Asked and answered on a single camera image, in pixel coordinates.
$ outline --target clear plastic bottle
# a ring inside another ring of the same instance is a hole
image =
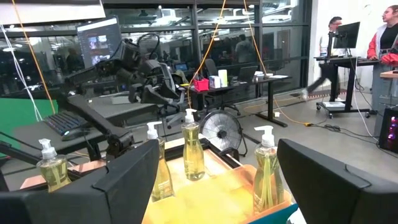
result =
[[[57,155],[54,147],[51,147],[50,140],[40,139],[43,145],[43,159],[36,164],[42,173],[43,178],[49,186],[49,193],[70,184],[71,181],[67,172],[67,157]]]
[[[155,129],[155,125],[162,124],[161,121],[150,122],[148,125],[147,139],[157,139],[159,141],[159,165],[157,167],[156,179],[154,188],[152,189],[152,201],[156,202],[163,198],[174,196],[173,183],[170,175],[169,167],[167,166],[164,157],[165,141],[160,138]]]
[[[255,128],[256,131],[264,131],[264,134],[262,142],[256,146],[254,152],[259,164],[254,176],[254,214],[261,213],[283,202],[284,189],[272,128],[272,126]]]
[[[200,180],[205,175],[205,158],[199,141],[200,125],[193,119],[192,112],[186,109],[185,123],[181,125],[185,144],[183,151],[185,176],[188,180]]]

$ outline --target yellow liquid soap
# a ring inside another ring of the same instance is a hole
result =
[[[37,167],[40,168],[42,176],[49,186],[49,193],[71,183],[67,172],[67,158],[63,155],[42,160]]]
[[[157,167],[156,179],[154,188],[152,190],[152,201],[156,202],[163,198],[174,196],[173,183],[170,175],[169,167],[167,166],[164,157],[165,141],[162,138],[159,140],[159,165]]]
[[[253,208],[258,214],[283,202],[283,185],[276,147],[258,145],[255,157],[259,164],[254,176]]]
[[[205,158],[199,141],[199,127],[198,123],[182,125],[182,134],[185,140],[184,169],[188,180],[200,180],[205,175]]]

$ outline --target woman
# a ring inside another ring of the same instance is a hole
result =
[[[373,110],[377,110],[379,107],[379,97],[389,82],[380,78],[380,73],[398,67],[398,54],[396,52],[398,50],[398,5],[388,7],[382,18],[386,24],[377,30],[368,49],[368,59],[381,61],[380,64],[373,67]]]

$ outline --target white cable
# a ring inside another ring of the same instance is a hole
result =
[[[14,51],[12,50],[12,44],[11,44],[10,40],[8,39],[8,37],[7,37],[6,30],[4,29],[3,24],[0,24],[0,28],[1,28],[1,30],[2,30],[2,33],[4,34],[4,38],[6,39],[7,46],[11,49],[11,54],[12,54],[12,57],[14,58],[14,65],[15,65],[15,68],[16,68],[16,71],[17,71],[17,74],[18,74],[18,77],[20,78],[22,84],[24,84],[25,89],[26,89],[26,91],[28,92],[29,98],[30,98],[30,100],[31,100],[32,103],[33,103],[33,107],[34,107],[34,111],[35,111],[36,120],[37,120],[37,121],[42,121],[42,116],[41,116],[41,114],[40,114],[40,111],[37,109],[36,104],[35,104],[35,101],[34,101],[34,99],[33,99],[33,96],[32,96],[32,94],[30,93],[30,90],[29,90],[29,88],[28,88],[27,85],[26,85],[26,81],[25,81],[24,75],[23,75],[22,70],[21,70],[21,68],[20,68],[20,66],[19,66],[19,62],[18,62],[18,60],[16,59],[16,57],[15,57],[15,55],[14,55]]]
[[[357,68],[357,64],[355,64],[354,85],[355,85],[355,82],[356,82],[356,68]],[[355,102],[355,106],[356,106],[356,109],[358,110],[359,115],[361,115],[363,124],[365,124],[365,128],[366,128],[366,131],[368,132],[369,136],[371,136],[374,140],[379,141],[379,140],[376,139],[376,138],[371,134],[371,132],[369,131],[368,126],[366,125],[365,119],[364,119],[363,116],[362,116],[361,110],[359,110],[359,106],[358,106],[358,103],[357,103],[357,101],[356,101],[356,88],[355,88],[355,86],[354,86],[354,102]]]

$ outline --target window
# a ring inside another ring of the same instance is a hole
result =
[[[189,26],[191,10],[164,9],[162,6],[148,9],[105,9],[107,16],[116,15],[121,28]]]
[[[207,51],[213,33],[214,30],[199,31],[202,57]],[[250,28],[219,29],[207,58],[213,59],[216,66],[257,61]]]
[[[15,38],[10,41],[12,48],[7,46],[5,39],[0,40],[0,82],[2,83],[2,93],[0,94],[23,89],[12,59],[12,50],[19,61],[27,85],[41,82],[25,38]],[[81,50],[77,37],[30,37],[29,41],[46,82],[61,83],[63,76],[84,68],[84,65],[79,64],[82,60],[80,60]]]
[[[292,57],[307,56],[302,50],[302,37],[308,27],[263,27],[262,59],[280,60]]]
[[[215,25],[220,18],[221,8],[202,8],[198,10],[198,25]],[[248,11],[242,8],[224,8],[220,24],[248,24],[254,23],[254,5],[248,6]]]
[[[262,5],[262,23],[308,22],[304,19],[303,0],[275,0]]]
[[[156,36],[150,35],[144,37],[139,44],[142,55],[144,55],[146,58],[149,58],[150,54],[153,52],[151,59],[165,62],[172,67],[179,63],[186,63],[187,70],[195,69],[192,54],[192,31],[178,30],[154,33],[159,35],[160,38],[158,48],[156,48]],[[144,34],[146,34],[146,32],[122,34],[122,38],[132,39],[132,41],[136,43],[138,38]]]

